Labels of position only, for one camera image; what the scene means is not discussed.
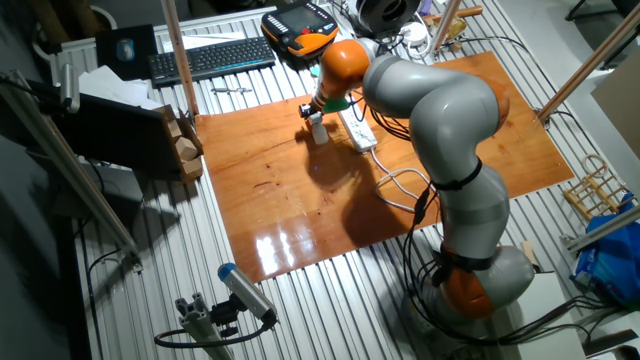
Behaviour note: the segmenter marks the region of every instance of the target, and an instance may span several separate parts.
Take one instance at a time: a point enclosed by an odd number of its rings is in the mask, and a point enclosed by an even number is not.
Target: white paper
[[[223,34],[209,34],[209,35],[184,35],[182,36],[182,42],[185,50],[193,49],[197,47],[221,44],[227,41],[235,41],[244,39],[244,33],[231,32]],[[165,41],[162,43],[164,52],[173,52],[173,45],[171,41]]]
[[[149,100],[149,83],[145,80],[122,81],[108,66],[101,66],[90,73],[80,75],[80,92],[83,94],[153,110],[162,106]]]

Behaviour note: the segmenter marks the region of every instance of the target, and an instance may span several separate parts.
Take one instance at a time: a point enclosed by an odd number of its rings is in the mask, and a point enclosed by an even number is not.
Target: black monitor
[[[52,101],[59,101],[59,88],[34,81],[29,86]],[[6,104],[2,104],[6,113]],[[157,180],[180,181],[180,160],[163,124],[163,113],[80,94],[76,114],[51,115],[54,123],[77,155],[144,171]],[[22,124],[12,127],[10,139],[34,145]]]

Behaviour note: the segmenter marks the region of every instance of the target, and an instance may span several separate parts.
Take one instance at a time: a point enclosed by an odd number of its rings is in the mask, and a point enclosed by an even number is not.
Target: wooden board
[[[503,176],[510,197],[573,177],[493,53],[436,66],[507,86],[507,122],[478,146],[478,154]],[[412,220],[412,214],[376,197],[374,187],[384,173],[370,154],[355,151],[337,114],[324,119],[330,142],[315,145],[297,111],[308,102],[308,96],[299,97],[196,118],[236,264],[256,282],[404,234]],[[424,170],[409,142],[367,121],[383,165]],[[417,175],[399,179],[416,194],[426,187]],[[411,207],[415,203],[393,184],[383,186],[382,193]],[[421,226],[435,217],[432,206]]]

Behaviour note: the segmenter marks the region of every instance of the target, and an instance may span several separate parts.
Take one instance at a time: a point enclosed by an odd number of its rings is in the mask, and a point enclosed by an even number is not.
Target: metal rod
[[[549,102],[538,112],[538,119],[542,124],[547,123],[547,119],[560,104],[562,104],[571,93],[578,87],[584,79],[591,74],[600,62],[622,41],[622,39],[633,30],[640,22],[640,3],[627,15],[609,37],[593,52],[593,54],[582,64],[578,71],[558,90]]]
[[[27,81],[18,72],[12,72],[10,79],[26,88]],[[49,116],[42,115],[33,97],[26,92],[0,85],[0,95],[4,97],[13,112],[33,135],[38,144],[51,158],[56,168],[69,181],[93,216],[102,224],[118,245],[127,254],[138,256],[138,246],[127,229],[104,199],[93,179],[84,171],[71,147]]]
[[[182,80],[184,94],[187,97],[187,106],[189,106],[189,116],[194,117],[199,114],[198,103],[196,102],[196,93],[193,90],[193,80],[191,79],[191,71],[189,70],[189,60],[187,52],[182,42],[182,33],[180,32],[180,22],[178,20],[178,12],[174,0],[161,0],[162,10],[164,11],[164,19],[167,22],[169,37],[173,46],[173,54],[176,57],[176,66]]]
[[[456,12],[460,7],[461,2],[462,0],[449,0],[449,4],[444,10],[444,14],[442,14],[442,20],[440,20],[438,30],[431,41],[431,49],[429,49],[429,53],[435,53],[440,49],[440,46],[449,33],[449,27],[451,27],[451,23],[456,16]]]
[[[567,250],[569,250],[570,252],[576,252],[583,247],[602,239],[603,237],[631,224],[638,219],[640,219],[640,206],[629,209],[628,211],[625,211],[624,213],[602,224],[599,228],[593,229],[591,232],[588,232],[581,237],[572,240],[567,246]]]

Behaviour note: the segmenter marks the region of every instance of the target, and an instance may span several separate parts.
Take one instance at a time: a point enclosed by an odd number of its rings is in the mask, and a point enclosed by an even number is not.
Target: robotic arm
[[[534,275],[519,249],[497,247],[509,196],[500,175],[476,155],[477,145],[507,118],[506,90],[462,72],[374,58],[374,46],[367,40],[329,46],[317,93],[300,114],[321,117],[332,112],[328,104],[362,86],[372,109],[410,119],[411,142],[441,199],[444,226],[441,268],[423,297],[449,324],[488,318],[522,295]]]

